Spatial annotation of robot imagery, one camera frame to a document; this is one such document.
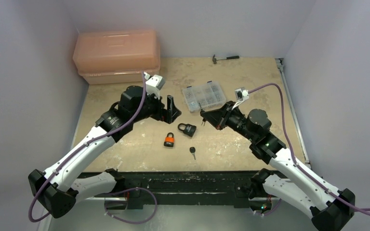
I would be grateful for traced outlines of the bunch of black keys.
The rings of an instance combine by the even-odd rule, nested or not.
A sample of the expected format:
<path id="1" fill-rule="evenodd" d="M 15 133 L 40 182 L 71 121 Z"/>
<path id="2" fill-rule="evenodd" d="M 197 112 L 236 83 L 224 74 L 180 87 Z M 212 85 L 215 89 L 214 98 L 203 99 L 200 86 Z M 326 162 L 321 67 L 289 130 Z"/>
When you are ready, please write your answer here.
<path id="1" fill-rule="evenodd" d="M 203 117 L 203 115 L 202 115 L 202 113 L 204 112 L 204 110 L 203 110 L 203 108 L 202 108 L 202 106 L 201 106 L 201 104 L 200 104 L 200 103 L 198 103 L 198 105 L 199 105 L 199 108 L 200 108 L 200 112 L 199 112 L 199 114 L 200 114 L 200 116 L 202 117 L 201 125 L 202 125 L 202 126 L 205 126 L 206 120 L 205 120 L 205 118 L 204 118 L 204 117 Z"/>

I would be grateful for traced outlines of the orange and black padlock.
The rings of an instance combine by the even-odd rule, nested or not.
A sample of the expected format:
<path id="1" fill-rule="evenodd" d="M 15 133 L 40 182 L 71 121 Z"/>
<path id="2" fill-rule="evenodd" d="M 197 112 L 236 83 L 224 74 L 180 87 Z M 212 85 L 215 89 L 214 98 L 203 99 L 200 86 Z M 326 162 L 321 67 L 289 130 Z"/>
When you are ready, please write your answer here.
<path id="1" fill-rule="evenodd" d="M 165 137 L 163 145 L 165 147 L 174 147 L 174 143 L 175 143 L 174 134 L 172 132 L 169 132 Z"/>

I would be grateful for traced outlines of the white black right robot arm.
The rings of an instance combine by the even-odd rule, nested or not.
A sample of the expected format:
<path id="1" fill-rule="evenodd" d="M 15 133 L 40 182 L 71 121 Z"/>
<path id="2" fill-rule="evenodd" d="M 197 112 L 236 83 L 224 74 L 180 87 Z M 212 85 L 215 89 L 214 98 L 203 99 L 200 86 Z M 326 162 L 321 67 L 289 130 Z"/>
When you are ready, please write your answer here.
<path id="1" fill-rule="evenodd" d="M 291 155 L 291 150 L 271 131 L 271 121 L 261 109 L 244 115 L 235 102 L 220 109 L 200 112 L 203 122 L 217 130 L 226 127 L 248 139 L 254 156 L 278 170 L 282 179 L 263 168 L 251 179 L 249 198 L 265 193 L 276 196 L 307 215 L 319 231 L 340 231 L 353 217 L 355 195 L 349 189 L 340 190 L 315 174 Z"/>

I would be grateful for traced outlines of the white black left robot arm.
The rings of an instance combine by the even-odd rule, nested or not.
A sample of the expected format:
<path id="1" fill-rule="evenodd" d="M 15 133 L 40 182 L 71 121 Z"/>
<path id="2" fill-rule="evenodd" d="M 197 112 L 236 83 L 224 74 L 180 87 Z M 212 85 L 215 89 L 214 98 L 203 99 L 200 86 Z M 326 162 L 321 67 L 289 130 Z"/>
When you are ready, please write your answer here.
<path id="1" fill-rule="evenodd" d="M 28 210 L 29 220 L 37 222 L 32 216 L 36 202 L 53 218 L 60 218 L 86 198 L 100 194 L 118 197 L 127 192 L 125 178 L 115 169 L 85 179 L 79 176 L 100 154 L 131 132 L 135 122 L 152 118 L 171 124 L 180 115 L 172 96 L 164 104 L 162 97 L 148 92 L 147 86 L 129 86 L 77 146 L 44 171 L 35 169 L 29 174 L 34 196 Z"/>

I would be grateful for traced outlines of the single black key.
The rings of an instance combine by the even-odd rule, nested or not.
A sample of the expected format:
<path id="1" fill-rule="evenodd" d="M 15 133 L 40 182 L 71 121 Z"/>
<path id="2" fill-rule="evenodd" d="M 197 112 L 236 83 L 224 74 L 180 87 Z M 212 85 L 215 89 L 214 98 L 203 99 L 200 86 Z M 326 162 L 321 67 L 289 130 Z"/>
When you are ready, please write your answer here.
<path id="1" fill-rule="evenodd" d="M 194 160 L 196 160 L 196 155 L 195 155 L 196 149 L 195 149 L 195 147 L 190 147 L 189 148 L 189 151 L 192 154 Z"/>

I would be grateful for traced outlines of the clear plastic screw organizer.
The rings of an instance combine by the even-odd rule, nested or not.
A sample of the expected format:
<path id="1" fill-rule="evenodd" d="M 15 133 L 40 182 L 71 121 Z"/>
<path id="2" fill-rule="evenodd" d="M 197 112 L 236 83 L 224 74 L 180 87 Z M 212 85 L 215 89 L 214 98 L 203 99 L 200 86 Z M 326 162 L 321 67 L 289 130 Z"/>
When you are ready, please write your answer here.
<path id="1" fill-rule="evenodd" d="M 210 107 L 222 106 L 226 102 L 224 92 L 217 81 L 208 81 L 198 86 L 188 86 L 182 93 L 191 113 Z"/>

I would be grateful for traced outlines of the black Kaijing padlock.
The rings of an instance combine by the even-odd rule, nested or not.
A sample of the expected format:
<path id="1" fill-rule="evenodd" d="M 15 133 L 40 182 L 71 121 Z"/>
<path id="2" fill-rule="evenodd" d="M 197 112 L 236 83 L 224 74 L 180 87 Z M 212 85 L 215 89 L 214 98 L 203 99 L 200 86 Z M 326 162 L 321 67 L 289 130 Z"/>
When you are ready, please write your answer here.
<path id="1" fill-rule="evenodd" d="M 181 131 L 185 135 L 189 137 L 193 137 L 196 132 L 197 126 L 191 125 L 191 124 L 180 123 L 178 124 L 177 128 L 179 131 Z"/>

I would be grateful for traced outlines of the small hammer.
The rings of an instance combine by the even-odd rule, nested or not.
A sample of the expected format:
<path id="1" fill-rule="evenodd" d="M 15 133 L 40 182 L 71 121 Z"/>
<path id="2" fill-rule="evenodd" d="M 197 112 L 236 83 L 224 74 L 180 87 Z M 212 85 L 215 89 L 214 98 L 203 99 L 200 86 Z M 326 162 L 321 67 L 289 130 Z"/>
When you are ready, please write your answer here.
<path id="1" fill-rule="evenodd" d="M 239 59 L 240 56 L 238 55 L 235 55 L 235 56 L 227 56 L 227 57 L 216 57 L 216 55 L 214 54 L 213 57 L 212 57 L 212 62 L 213 64 L 217 64 L 218 61 L 221 61 L 221 60 L 233 60 L 233 59 Z"/>

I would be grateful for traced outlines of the pink plastic toolbox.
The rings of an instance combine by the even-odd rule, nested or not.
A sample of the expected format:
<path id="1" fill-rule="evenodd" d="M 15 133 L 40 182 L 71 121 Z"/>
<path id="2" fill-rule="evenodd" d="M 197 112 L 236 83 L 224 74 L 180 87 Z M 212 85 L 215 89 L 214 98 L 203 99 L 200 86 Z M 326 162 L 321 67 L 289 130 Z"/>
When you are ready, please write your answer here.
<path id="1" fill-rule="evenodd" d="M 154 30 L 81 33 L 73 61 L 90 85 L 140 82 L 142 73 L 160 71 L 160 45 Z"/>

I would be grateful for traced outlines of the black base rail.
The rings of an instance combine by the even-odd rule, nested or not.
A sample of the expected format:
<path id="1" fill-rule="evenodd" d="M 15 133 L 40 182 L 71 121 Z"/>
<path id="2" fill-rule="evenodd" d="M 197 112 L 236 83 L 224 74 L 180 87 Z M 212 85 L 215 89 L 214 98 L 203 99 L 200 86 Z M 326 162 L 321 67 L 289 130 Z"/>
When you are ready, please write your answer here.
<path id="1" fill-rule="evenodd" d="M 113 194 L 101 193 L 91 199 L 104 199 L 106 207 L 142 209 L 144 205 L 230 205 L 267 212 L 278 199 L 254 186 L 257 170 L 120 172 L 124 182 Z"/>

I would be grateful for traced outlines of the aluminium frame rail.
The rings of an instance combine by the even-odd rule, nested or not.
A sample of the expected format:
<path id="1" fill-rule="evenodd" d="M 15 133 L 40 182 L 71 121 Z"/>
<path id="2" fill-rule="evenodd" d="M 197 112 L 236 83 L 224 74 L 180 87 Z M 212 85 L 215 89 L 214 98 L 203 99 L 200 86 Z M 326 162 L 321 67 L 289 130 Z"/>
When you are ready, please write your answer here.
<path id="1" fill-rule="evenodd" d="M 275 62 L 276 62 L 277 68 L 280 72 L 280 76 L 281 76 L 281 79 L 282 79 L 282 82 L 283 82 L 283 86 L 285 88 L 285 92 L 286 92 L 286 95 L 287 95 L 287 98 L 288 98 L 290 110 L 291 110 L 292 117 L 293 117 L 293 120 L 294 120 L 294 124 L 295 124 L 295 127 L 296 127 L 296 133 L 297 133 L 297 136 L 298 136 L 298 139 L 299 139 L 299 142 L 300 142 L 300 146 L 301 146 L 301 149 L 302 149 L 302 152 L 303 152 L 303 155 L 304 155 L 304 163 L 307 167 L 309 167 L 311 169 L 312 168 L 311 167 L 311 162 L 308 158 L 308 154 L 307 154 L 305 144 L 304 144 L 304 141 L 303 141 L 303 136 L 302 136 L 302 133 L 301 133 L 300 125 L 299 125 L 299 122 L 297 120 L 297 115 L 296 115 L 295 108 L 294 108 L 294 105 L 293 105 L 293 102 L 292 102 L 289 87 L 287 85 L 286 76 L 285 76 L 285 73 L 284 73 L 284 67 L 285 67 L 284 59 L 283 58 L 275 58 Z"/>

